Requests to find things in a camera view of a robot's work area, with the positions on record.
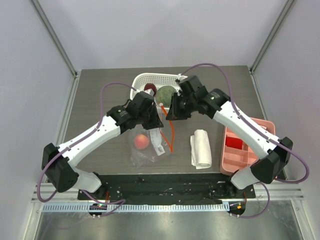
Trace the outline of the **red fake tomato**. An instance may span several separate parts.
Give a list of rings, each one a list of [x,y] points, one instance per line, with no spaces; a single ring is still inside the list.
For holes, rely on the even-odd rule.
[[[144,150],[146,149],[150,144],[150,139],[144,135],[144,134],[138,134],[135,138],[134,138],[134,146],[138,149],[138,150]]]

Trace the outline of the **green fake broccoli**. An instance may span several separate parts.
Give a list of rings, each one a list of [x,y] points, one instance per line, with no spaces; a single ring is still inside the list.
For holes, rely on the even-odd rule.
[[[169,108],[171,105],[171,100],[176,89],[170,85],[160,87],[155,95],[156,102],[158,104],[163,104],[165,108]]]

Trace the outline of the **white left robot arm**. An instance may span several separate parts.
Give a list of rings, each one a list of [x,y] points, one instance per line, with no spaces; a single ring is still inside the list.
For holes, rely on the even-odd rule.
[[[96,148],[137,125],[146,130],[163,127],[154,98],[144,91],[137,93],[127,106],[113,107],[101,121],[72,140],[59,146],[48,144],[42,158],[45,175],[59,193],[76,188],[102,199],[107,192],[106,184],[98,174],[79,170],[77,165]]]

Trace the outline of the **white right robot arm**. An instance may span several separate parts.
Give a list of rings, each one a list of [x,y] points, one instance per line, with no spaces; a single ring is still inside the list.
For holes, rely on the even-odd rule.
[[[193,112],[206,115],[234,132],[257,156],[251,165],[236,171],[226,184],[226,193],[233,198],[255,183],[270,184],[289,162],[293,142],[262,128],[240,109],[230,97],[215,88],[208,91],[195,75],[177,79],[179,91],[174,93],[166,119],[186,120]]]

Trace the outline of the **dark red fake fruit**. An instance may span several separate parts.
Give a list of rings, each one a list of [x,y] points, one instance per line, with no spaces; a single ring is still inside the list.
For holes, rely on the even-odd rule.
[[[154,84],[152,84],[152,83],[147,83],[147,84],[144,86],[144,88],[143,88],[144,91],[149,90],[149,89],[151,89],[154,94],[157,93],[157,87],[156,87]]]

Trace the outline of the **clear zip top bag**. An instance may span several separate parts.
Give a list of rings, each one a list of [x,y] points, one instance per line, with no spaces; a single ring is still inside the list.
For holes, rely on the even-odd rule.
[[[160,103],[157,112],[163,123],[162,128],[145,130],[141,125],[137,125],[129,132],[130,159],[136,168],[156,163],[174,152],[175,128],[172,121],[166,120],[168,110]],[[134,145],[134,139],[138,134],[144,134],[150,140],[144,150],[138,150]]]

